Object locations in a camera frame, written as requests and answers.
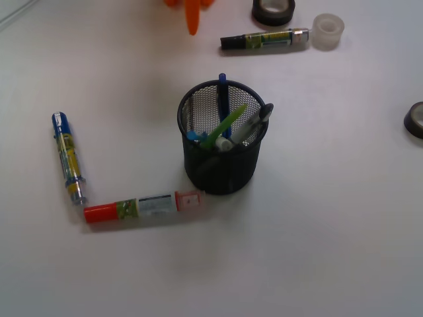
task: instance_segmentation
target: red marker cap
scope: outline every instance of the red marker cap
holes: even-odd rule
[[[88,223],[99,223],[101,221],[119,219],[116,203],[84,208],[84,216]]]

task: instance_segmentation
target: marker label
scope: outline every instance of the marker label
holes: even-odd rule
[[[160,195],[138,199],[140,217],[159,216],[176,213],[174,195]]]

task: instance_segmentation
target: orange object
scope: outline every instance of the orange object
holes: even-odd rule
[[[185,19],[191,35],[196,35],[200,23],[200,6],[208,7],[214,0],[185,0]],[[165,3],[173,7],[178,0],[165,0]]]
[[[200,0],[185,0],[185,18],[191,35],[196,35],[200,23]]]

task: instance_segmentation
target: mesh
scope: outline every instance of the mesh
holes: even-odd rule
[[[248,104],[248,107],[242,116],[232,123],[232,132],[255,114],[260,109],[260,104],[247,91],[229,85],[229,109],[231,112],[243,104]],[[207,86],[194,92],[184,103],[181,122],[185,133],[187,131],[195,131],[198,134],[204,131],[208,134],[212,132],[220,124],[217,109],[217,86]],[[261,128],[258,127],[244,141],[244,145],[250,145],[260,135],[260,130]]]

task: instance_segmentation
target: marker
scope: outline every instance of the marker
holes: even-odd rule
[[[201,204],[202,192],[175,192],[87,207],[84,209],[84,216],[88,223],[99,223],[111,220],[172,215],[200,207]]]
[[[307,43],[310,30],[308,28],[294,28],[281,32],[261,32],[221,38],[223,50],[247,50],[263,48],[265,46],[290,46]]]
[[[260,110],[253,114],[251,118],[232,133],[229,140],[234,144],[241,144],[247,140],[260,124],[269,120],[273,107],[273,104],[266,104],[264,107],[261,107]]]
[[[217,85],[217,109],[219,110],[220,122],[222,122],[231,112],[229,109],[229,87],[226,81],[226,75],[219,75],[219,84]],[[231,136],[231,127],[222,133],[222,136],[228,139]]]
[[[224,119],[217,128],[215,128],[207,137],[204,142],[200,143],[200,146],[205,149],[211,149],[215,146],[216,139],[234,123],[247,109],[248,105],[243,104],[237,109],[233,110],[227,117]]]
[[[85,179],[79,169],[77,153],[66,115],[63,112],[56,112],[52,116],[52,121],[67,192],[74,205],[84,205],[87,202]]]

